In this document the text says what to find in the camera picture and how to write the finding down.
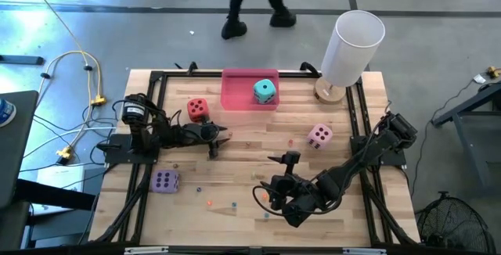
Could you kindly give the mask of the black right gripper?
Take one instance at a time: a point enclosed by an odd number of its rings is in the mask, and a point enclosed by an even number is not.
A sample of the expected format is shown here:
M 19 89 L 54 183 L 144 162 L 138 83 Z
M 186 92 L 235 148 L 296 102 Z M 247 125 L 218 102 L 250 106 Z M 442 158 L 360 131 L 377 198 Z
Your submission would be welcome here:
M 286 222 L 299 227 L 317 208 L 316 188 L 311 181 L 293 173 L 294 165 L 299 162 L 301 154 L 287 151 L 281 157 L 268 156 L 268 159 L 285 164 L 285 172 L 275 174 L 271 178 L 270 200 L 273 210 L 280 210 Z

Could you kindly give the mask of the large red foam die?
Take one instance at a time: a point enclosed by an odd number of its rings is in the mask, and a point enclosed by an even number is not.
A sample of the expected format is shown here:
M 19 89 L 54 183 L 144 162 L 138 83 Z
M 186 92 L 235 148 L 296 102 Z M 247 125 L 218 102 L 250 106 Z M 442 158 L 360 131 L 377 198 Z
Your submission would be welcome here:
M 194 123 L 203 123 L 210 120 L 209 109 L 206 99 L 191 99 L 187 102 L 189 119 Z

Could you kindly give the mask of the blue and white can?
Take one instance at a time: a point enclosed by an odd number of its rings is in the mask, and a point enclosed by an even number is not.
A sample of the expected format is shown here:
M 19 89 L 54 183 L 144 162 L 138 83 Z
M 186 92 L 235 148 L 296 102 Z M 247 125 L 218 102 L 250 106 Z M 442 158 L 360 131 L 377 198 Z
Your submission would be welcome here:
M 0 128 L 9 124 L 16 116 L 16 107 L 6 99 L 0 99 Z

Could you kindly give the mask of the dark grey desk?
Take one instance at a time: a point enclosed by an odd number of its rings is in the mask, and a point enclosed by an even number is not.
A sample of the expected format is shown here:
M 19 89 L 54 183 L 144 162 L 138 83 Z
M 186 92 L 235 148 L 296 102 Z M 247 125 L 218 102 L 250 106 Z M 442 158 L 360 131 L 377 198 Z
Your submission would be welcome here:
M 0 254 L 20 249 L 32 203 L 90 210 L 94 195 L 19 178 L 38 92 L 0 94 L 15 106 L 13 119 L 0 127 Z

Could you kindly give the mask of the white flat box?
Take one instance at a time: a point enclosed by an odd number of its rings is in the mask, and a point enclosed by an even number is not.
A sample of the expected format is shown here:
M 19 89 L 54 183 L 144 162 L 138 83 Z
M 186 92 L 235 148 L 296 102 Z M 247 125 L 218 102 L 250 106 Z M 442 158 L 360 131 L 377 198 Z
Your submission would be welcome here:
M 37 182 L 68 190 L 83 191 L 81 180 L 85 176 L 82 167 L 48 167 L 38 172 Z

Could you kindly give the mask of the dark grey metal stand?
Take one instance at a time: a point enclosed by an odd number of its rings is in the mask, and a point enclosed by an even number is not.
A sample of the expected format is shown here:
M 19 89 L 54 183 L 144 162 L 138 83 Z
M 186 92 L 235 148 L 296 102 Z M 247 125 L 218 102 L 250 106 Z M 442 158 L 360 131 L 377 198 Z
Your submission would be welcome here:
M 495 186 L 491 169 L 501 167 L 501 82 L 490 84 L 431 120 L 439 128 L 452 122 L 463 150 L 484 189 Z

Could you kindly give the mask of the black floor bar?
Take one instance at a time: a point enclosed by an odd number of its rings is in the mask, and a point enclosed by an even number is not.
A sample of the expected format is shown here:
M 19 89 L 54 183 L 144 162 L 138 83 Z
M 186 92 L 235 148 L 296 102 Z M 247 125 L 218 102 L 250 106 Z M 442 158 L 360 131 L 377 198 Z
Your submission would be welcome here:
M 20 64 L 20 65 L 38 65 L 44 64 L 44 59 L 40 56 L 13 56 L 0 55 L 0 63 Z

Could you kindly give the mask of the black mesh fan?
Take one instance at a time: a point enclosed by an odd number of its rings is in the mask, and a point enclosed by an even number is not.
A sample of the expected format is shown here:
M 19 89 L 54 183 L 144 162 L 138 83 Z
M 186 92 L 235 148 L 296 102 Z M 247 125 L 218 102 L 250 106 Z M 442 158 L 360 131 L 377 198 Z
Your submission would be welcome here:
M 448 192 L 439 194 L 416 212 L 420 241 L 425 246 L 496 254 L 494 239 L 481 215 Z

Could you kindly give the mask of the pink translucent plastic bin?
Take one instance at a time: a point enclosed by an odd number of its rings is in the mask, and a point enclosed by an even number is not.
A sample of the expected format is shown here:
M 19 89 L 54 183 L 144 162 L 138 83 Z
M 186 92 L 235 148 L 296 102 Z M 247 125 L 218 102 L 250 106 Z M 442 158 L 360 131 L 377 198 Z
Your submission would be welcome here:
M 260 103 L 254 91 L 254 86 L 261 80 L 266 80 L 276 91 L 267 103 Z M 225 110 L 275 110 L 279 105 L 278 71 L 274 69 L 223 70 L 220 103 Z

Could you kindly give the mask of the large teal foam die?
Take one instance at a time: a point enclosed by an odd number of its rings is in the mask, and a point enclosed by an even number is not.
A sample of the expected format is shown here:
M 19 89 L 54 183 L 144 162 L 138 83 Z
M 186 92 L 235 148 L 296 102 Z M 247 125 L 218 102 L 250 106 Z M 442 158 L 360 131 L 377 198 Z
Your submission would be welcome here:
M 253 90 L 254 97 L 260 104 L 267 104 L 276 97 L 276 87 L 269 79 L 257 81 Z

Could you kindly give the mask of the silver frame bracket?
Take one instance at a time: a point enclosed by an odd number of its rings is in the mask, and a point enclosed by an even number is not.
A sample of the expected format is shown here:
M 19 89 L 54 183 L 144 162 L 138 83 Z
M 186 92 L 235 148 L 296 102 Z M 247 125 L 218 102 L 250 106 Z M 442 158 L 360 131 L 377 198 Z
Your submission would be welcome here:
M 166 246 L 137 246 L 124 249 L 124 255 L 163 255 L 169 253 Z
M 344 255 L 387 255 L 385 249 L 374 248 L 343 248 Z

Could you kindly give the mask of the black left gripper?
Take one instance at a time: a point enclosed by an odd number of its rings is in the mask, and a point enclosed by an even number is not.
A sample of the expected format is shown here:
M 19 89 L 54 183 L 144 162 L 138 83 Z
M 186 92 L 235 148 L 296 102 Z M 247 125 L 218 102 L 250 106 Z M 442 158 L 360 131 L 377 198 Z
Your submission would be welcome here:
M 208 156 L 211 160 L 218 156 L 218 147 L 230 138 L 217 140 L 220 131 L 228 130 L 227 127 L 219 126 L 214 123 L 205 124 L 185 124 L 182 126 L 182 133 L 185 135 L 185 140 L 190 139 L 192 144 L 207 144 L 209 147 Z

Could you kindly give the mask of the large purple foam die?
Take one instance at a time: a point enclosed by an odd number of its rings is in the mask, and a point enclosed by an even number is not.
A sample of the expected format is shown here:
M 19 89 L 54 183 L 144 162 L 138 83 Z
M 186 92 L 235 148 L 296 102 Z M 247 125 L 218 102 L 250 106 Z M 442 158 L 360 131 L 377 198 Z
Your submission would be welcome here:
M 176 170 L 158 170 L 152 173 L 150 189 L 155 193 L 172 194 L 179 188 L 180 174 Z

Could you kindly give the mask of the white shade table lamp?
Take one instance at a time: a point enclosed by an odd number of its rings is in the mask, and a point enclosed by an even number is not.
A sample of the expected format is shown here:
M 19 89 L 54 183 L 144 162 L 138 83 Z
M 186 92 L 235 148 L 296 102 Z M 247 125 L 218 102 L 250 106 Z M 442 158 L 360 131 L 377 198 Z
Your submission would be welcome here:
M 341 14 L 334 25 L 314 96 L 324 104 L 342 100 L 373 58 L 386 29 L 380 18 L 363 10 Z

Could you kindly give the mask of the large pink foam die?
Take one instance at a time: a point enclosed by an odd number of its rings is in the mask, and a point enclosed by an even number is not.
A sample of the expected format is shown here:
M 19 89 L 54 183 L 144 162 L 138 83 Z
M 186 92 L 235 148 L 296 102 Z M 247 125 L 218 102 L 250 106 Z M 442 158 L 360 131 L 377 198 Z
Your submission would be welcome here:
M 333 137 L 332 130 L 325 124 L 317 124 L 308 133 L 306 142 L 314 149 L 325 148 Z

